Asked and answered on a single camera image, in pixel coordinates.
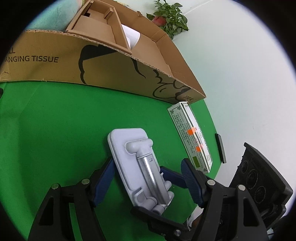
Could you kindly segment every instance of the black speaker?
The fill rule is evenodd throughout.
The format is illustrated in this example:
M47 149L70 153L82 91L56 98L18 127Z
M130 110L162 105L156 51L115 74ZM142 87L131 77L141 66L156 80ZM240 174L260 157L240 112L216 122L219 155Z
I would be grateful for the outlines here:
M266 229L271 228L286 212L285 204L293 190L278 170L254 147L245 143L242 161L230 183L230 187L244 185L253 200Z

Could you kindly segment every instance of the white wall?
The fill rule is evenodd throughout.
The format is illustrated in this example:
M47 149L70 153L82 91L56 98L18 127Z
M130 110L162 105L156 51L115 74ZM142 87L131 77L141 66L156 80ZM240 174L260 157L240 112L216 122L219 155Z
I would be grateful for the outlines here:
M153 14L157 11L153 1L154 0L119 0L118 2L128 4L130 8L135 11L140 11L144 16L146 16L146 13ZM208 1L209 0L166 0L168 4L174 4L176 2L180 3L183 6L180 10L184 14Z
M295 192L296 78L282 47L252 13L230 0L212 0L186 17L190 30L174 43L204 89L223 139L227 164L216 180L230 183L247 142Z

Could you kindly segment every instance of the pink flower pot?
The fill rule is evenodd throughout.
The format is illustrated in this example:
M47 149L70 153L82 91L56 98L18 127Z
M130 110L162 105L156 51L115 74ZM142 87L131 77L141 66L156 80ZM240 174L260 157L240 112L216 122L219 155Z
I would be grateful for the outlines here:
M158 17L158 16L155 16L153 19L152 19L152 22L159 26L159 27L163 27L164 25L166 25L166 20L164 17Z

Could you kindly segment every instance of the blue gripper pad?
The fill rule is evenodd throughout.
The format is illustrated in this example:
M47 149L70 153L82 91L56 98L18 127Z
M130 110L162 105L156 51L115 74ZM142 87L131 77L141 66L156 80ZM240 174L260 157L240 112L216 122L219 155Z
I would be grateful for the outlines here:
M108 165L106 166L101 178L99 179L96 187L95 187L95 196L93 199L93 204L97 206L101 203L108 191L108 188L111 184L112 179L114 178L115 174L115 163L113 158L110 160Z
M163 179L181 188L187 188L185 180L180 173L174 172L166 167L160 167L160 173L163 173Z
M192 170L184 160L181 161L181 172L193 202L199 207L203 207L202 189L192 173Z

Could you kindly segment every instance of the cardboard box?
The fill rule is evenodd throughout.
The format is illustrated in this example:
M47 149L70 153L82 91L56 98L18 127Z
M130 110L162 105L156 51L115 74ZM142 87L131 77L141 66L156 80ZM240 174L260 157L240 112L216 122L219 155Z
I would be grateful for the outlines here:
M193 166L205 174L209 173L212 167L211 155L189 103L179 102L169 107L168 112Z
M140 32L132 50L121 24ZM88 1L67 33L23 32L0 68L0 82L19 80L99 86L170 103L205 98L168 35L140 13L112 0Z
M84 4L68 25L66 32L132 54L116 9L102 1L89 0Z

